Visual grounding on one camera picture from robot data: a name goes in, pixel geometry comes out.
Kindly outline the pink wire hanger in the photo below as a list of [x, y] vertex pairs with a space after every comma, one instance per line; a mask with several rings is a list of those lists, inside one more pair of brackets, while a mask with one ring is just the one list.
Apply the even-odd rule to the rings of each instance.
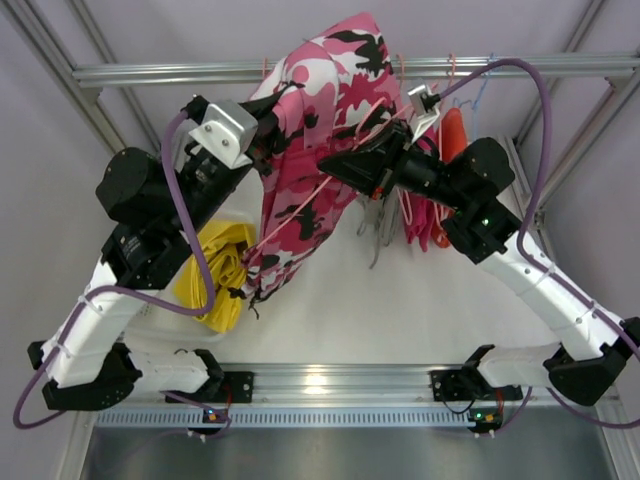
[[262, 79], [265, 80], [270, 74], [269, 59], [265, 57], [262, 63]]

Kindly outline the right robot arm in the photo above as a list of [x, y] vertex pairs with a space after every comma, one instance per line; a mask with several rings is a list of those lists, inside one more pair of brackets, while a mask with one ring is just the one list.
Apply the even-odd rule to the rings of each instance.
[[353, 150], [320, 160], [318, 168], [370, 198], [400, 187], [452, 209], [442, 227], [454, 249], [503, 282], [556, 335], [556, 342], [544, 346], [479, 347], [462, 368], [472, 391], [544, 387], [592, 406], [638, 348], [638, 318], [622, 319], [588, 297], [501, 203], [498, 196], [515, 174], [496, 140], [476, 140], [444, 163], [397, 123]]

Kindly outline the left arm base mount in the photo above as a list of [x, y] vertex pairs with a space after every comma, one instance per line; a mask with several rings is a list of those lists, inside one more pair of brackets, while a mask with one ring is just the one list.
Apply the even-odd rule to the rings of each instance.
[[180, 396], [203, 404], [248, 404], [253, 398], [254, 377], [255, 374], [252, 371], [222, 372], [207, 380], [193, 393], [170, 391], [169, 394], [164, 392], [164, 397], [167, 403], [178, 402], [176, 396]]

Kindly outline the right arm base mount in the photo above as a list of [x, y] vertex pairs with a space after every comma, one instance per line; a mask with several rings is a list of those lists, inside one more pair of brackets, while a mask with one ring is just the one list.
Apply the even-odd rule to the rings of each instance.
[[462, 369], [434, 370], [430, 372], [433, 398], [437, 402], [472, 401], [481, 397], [479, 383]]

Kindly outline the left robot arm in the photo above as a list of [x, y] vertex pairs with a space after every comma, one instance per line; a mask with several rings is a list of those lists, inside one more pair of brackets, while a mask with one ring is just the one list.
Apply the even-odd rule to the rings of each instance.
[[128, 147], [110, 161], [96, 195], [115, 228], [68, 319], [28, 355], [54, 412], [100, 411], [143, 393], [207, 403], [224, 373], [205, 349], [157, 355], [122, 334], [188, 261], [205, 265], [198, 232], [252, 170], [266, 171], [276, 96], [242, 103], [191, 100], [167, 128], [161, 153]]

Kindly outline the yellow trousers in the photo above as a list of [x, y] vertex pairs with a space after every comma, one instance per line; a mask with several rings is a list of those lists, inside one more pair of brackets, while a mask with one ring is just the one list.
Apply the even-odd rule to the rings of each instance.
[[[210, 220], [198, 233], [198, 240], [216, 289], [214, 308], [195, 320], [214, 331], [225, 334], [232, 330], [240, 316], [243, 299], [236, 294], [247, 278], [242, 259], [254, 245], [253, 224], [231, 220]], [[199, 266], [191, 256], [174, 283], [173, 294], [185, 308], [201, 308], [207, 300], [207, 290]]]

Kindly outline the pink patterned trousers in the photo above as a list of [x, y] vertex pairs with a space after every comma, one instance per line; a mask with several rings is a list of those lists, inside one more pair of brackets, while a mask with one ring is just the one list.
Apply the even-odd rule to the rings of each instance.
[[[388, 48], [366, 12], [329, 27], [281, 59], [253, 97], [279, 91], [284, 94], [273, 110], [279, 120], [269, 158], [273, 172], [261, 178], [260, 239], [321, 181], [315, 175], [317, 150], [330, 155], [347, 150], [356, 125], [376, 101], [382, 101], [382, 113], [370, 117], [362, 133], [403, 106]], [[247, 258], [246, 252], [242, 291], [251, 304], [268, 300], [293, 279], [355, 197], [355, 190], [332, 181], [260, 254]]]

